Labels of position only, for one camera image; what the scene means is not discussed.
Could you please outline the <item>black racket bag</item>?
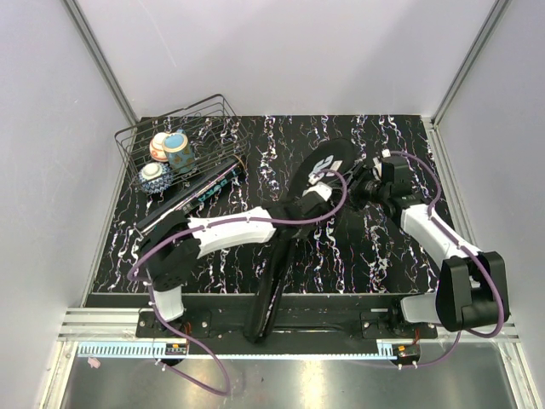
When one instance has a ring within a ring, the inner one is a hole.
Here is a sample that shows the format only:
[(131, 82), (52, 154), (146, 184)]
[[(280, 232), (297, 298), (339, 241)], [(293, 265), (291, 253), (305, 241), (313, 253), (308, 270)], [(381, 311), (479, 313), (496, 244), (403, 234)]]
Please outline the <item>black racket bag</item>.
[[(274, 219), (302, 221), (325, 215), (333, 209), (328, 199), (321, 199), (314, 192), (304, 193), (312, 185), (308, 179), (318, 176), (328, 183), (336, 181), (336, 175), (327, 174), (333, 169), (341, 174), (348, 172), (356, 161), (357, 150), (345, 138), (322, 142), (299, 165), (290, 178), (289, 190), (278, 204), (267, 205), (265, 209)], [(293, 264), (296, 244), (306, 239), (317, 228), (316, 222), (302, 226), (277, 225), (272, 237), (272, 253), (261, 274), (252, 307), (246, 315), (243, 334), (251, 343), (260, 343), (272, 332), (278, 312), (284, 282), (289, 267)]]

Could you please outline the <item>black shuttlecock tube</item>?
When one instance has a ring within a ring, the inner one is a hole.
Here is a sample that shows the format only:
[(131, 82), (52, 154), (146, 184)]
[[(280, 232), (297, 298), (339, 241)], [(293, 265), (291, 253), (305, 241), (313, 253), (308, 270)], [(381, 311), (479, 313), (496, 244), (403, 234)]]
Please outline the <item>black shuttlecock tube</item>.
[(136, 230), (141, 235), (148, 235), (169, 214), (176, 211), (181, 211), (184, 215), (190, 213), (245, 173), (244, 156), (222, 160), (212, 170), (205, 171), (195, 181), (191, 181), (189, 187), (182, 188), (150, 215), (137, 222)]

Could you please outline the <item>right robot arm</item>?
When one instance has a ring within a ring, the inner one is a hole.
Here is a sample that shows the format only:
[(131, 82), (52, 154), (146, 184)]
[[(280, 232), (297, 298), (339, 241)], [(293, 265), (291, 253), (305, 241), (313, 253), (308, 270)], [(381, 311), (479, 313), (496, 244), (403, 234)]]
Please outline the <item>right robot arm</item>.
[(510, 315), (505, 262), (497, 252), (470, 244), (413, 190), (406, 159), (395, 153), (372, 165), (359, 164), (349, 183), (352, 202), (379, 205), (440, 269), (436, 291), (402, 298), (399, 309), (387, 316), (387, 328), (400, 338), (420, 323), (495, 337)]

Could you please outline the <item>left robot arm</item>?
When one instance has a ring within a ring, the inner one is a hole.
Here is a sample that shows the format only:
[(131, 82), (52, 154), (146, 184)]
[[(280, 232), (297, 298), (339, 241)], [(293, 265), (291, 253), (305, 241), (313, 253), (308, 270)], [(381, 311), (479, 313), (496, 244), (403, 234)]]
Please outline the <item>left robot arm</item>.
[(197, 260), (235, 246), (298, 238), (330, 218), (330, 197), (330, 189), (319, 186), (291, 201), (238, 214), (195, 218), (175, 211), (165, 217), (142, 241), (140, 258), (128, 273), (129, 280), (151, 289), (151, 305), (158, 311), (154, 327), (165, 337), (182, 331), (182, 286)]

